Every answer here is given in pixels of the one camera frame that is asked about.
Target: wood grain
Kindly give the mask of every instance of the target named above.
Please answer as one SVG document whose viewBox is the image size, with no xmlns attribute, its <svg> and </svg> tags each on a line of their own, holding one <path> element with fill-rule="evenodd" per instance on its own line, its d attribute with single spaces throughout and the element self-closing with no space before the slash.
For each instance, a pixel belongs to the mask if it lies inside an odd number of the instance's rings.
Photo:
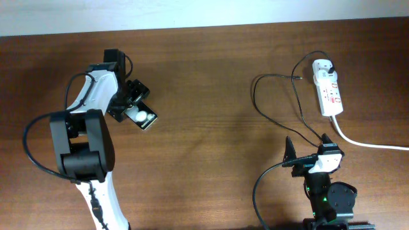
<svg viewBox="0 0 409 230">
<path fill-rule="evenodd" d="M 116 47 L 134 64 L 131 79 L 151 89 L 146 103 L 159 119 L 142 132 L 106 116 L 116 149 L 114 184 L 132 229 L 240 229 L 259 226 L 251 201 L 254 182 L 282 160 L 289 135 L 299 156 L 316 149 L 261 117 L 250 86 L 261 73 L 289 74 L 313 50 L 334 60 L 351 139 L 409 145 L 409 20 L 297 22 L 190 29 L 16 36 L 0 38 L 0 228 L 93 229 L 79 191 L 35 168 L 23 154 L 24 125 L 63 107 L 71 75 L 102 61 Z M 333 180 L 358 188 L 354 220 L 378 229 L 407 229 L 409 153 L 353 146 L 320 114 L 312 57 L 296 74 L 307 122 L 345 151 Z M 82 87 L 72 87 L 70 99 Z M 258 104 L 277 121 L 318 143 L 300 121 L 291 82 L 266 79 Z M 55 167 L 47 122 L 30 133 L 30 148 Z M 260 211 L 272 226 L 312 217 L 302 178 L 271 172 L 259 186 Z"/>
</svg>

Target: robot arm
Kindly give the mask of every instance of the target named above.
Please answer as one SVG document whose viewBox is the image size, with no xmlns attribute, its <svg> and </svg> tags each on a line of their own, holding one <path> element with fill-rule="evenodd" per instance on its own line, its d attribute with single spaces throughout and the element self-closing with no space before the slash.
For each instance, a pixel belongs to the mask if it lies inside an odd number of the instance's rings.
<svg viewBox="0 0 409 230">
<path fill-rule="evenodd" d="M 96 229 L 128 230 L 112 182 L 115 153 L 104 114 L 108 112 L 118 122 L 128 116 L 142 129 L 157 115 L 142 102 L 149 89 L 138 80 L 125 82 L 125 54 L 118 49 L 105 50 L 104 62 L 90 65 L 85 75 L 74 103 L 50 117 L 58 171 L 77 180 L 73 182 L 87 202 Z M 140 113 L 146 116 L 141 119 Z M 72 142 L 81 135 L 87 135 L 88 142 Z"/>
</svg>

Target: power strip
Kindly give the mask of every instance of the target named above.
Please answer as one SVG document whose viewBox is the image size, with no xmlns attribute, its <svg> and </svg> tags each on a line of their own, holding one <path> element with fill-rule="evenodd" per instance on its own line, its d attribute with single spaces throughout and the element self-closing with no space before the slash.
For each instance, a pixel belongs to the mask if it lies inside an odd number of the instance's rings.
<svg viewBox="0 0 409 230">
<path fill-rule="evenodd" d="M 322 116 L 335 116 L 344 111 L 336 71 L 329 73 L 332 63 L 326 59 L 317 59 L 313 63 L 314 83 L 317 86 Z"/>
</svg>

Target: white circle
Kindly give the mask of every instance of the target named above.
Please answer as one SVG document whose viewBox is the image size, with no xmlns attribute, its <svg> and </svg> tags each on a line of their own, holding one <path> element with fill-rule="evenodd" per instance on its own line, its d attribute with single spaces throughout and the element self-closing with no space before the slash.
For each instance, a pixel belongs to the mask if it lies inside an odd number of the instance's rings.
<svg viewBox="0 0 409 230">
<path fill-rule="evenodd" d="M 146 120 L 147 115 L 148 115 L 148 113 L 146 113 L 145 111 L 139 111 L 136 114 L 135 120 L 138 121 L 138 122 L 142 122 L 142 121 Z"/>
</svg>

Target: wooden table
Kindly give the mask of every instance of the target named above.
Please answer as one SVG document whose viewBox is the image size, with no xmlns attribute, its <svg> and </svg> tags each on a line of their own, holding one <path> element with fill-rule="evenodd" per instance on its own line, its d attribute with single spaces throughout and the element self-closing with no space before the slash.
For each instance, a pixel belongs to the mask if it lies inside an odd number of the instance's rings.
<svg viewBox="0 0 409 230">
<path fill-rule="evenodd" d="M 106 121 L 116 149 L 114 184 L 132 229 L 241 229 L 260 226 L 251 192 L 257 177 L 282 160 L 285 138 L 298 156 L 316 149 L 252 107 L 252 79 L 290 74 L 313 50 L 337 67 L 344 133 L 356 141 L 408 146 L 409 19 L 297 22 L 0 38 L 0 228 L 93 229 L 74 185 L 38 170 L 22 150 L 35 116 L 63 108 L 69 78 L 104 49 L 134 62 L 131 79 L 151 89 L 146 103 L 159 119 L 146 132 L 130 120 Z M 333 181 L 357 187 L 354 220 L 378 229 L 409 226 L 409 152 L 361 148 L 342 140 L 321 116 L 312 82 L 313 56 L 296 70 L 307 122 L 346 153 Z M 83 85 L 75 81 L 70 101 Z M 265 79 L 262 111 L 319 140 L 300 121 L 291 82 Z M 29 134 L 35 157 L 56 169 L 48 122 Z M 259 186 L 260 212 L 272 226 L 311 218 L 302 178 L 278 169 Z"/>
</svg>

